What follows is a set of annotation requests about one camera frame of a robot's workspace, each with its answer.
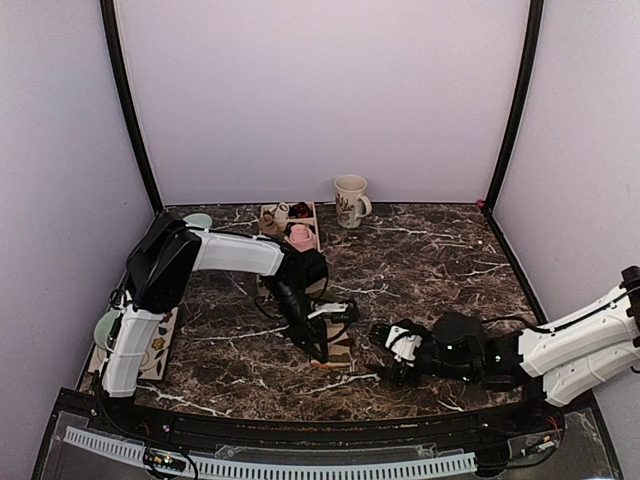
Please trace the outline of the cream olive striped sock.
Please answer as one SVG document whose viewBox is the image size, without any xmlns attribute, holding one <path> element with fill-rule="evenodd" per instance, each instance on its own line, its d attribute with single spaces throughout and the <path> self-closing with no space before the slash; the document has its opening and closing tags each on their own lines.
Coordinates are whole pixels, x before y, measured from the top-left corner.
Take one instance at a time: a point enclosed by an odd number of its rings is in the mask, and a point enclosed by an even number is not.
<svg viewBox="0 0 640 480">
<path fill-rule="evenodd" d="M 320 363 L 315 359 L 311 359 L 310 365 L 315 368 L 349 369 L 352 364 L 352 346 L 353 340 L 348 332 L 345 331 L 328 344 L 329 360 L 326 363 Z"/>
</svg>

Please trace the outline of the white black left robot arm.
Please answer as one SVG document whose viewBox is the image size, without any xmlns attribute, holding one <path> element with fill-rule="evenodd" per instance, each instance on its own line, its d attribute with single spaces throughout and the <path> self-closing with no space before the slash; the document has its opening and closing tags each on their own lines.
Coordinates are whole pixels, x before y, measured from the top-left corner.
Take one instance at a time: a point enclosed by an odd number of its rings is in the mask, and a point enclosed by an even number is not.
<svg viewBox="0 0 640 480">
<path fill-rule="evenodd" d="M 296 250 L 283 240 L 205 229 L 171 212 L 155 218 L 126 261 L 121 300 L 115 309 L 101 388 L 111 399 L 103 421 L 120 436 L 141 427 L 140 412 L 122 398 L 137 388 L 138 372 L 157 326 L 182 300 L 191 274 L 199 270 L 258 275 L 287 322 L 286 336 L 314 360 L 329 360 L 337 340 L 327 331 L 332 321 L 347 329 L 359 317 L 352 300 L 322 303 L 306 290 L 328 276 L 325 257 L 317 250 Z"/>
</svg>

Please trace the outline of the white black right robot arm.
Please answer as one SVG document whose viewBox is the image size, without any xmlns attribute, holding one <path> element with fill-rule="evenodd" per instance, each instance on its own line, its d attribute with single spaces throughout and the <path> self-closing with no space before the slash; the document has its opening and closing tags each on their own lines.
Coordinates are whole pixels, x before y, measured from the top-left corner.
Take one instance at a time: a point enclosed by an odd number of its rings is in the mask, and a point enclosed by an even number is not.
<svg viewBox="0 0 640 480">
<path fill-rule="evenodd" d="M 605 296 L 543 326 L 491 337 L 485 321 L 447 312 L 432 327 L 409 319 L 375 324 L 373 344 L 391 353 L 391 365 L 374 367 L 397 385 L 415 386 L 426 376 L 477 384 L 490 391 L 540 386 L 510 413 L 521 434 L 587 390 L 639 364 L 639 269 L 622 271 Z"/>
</svg>

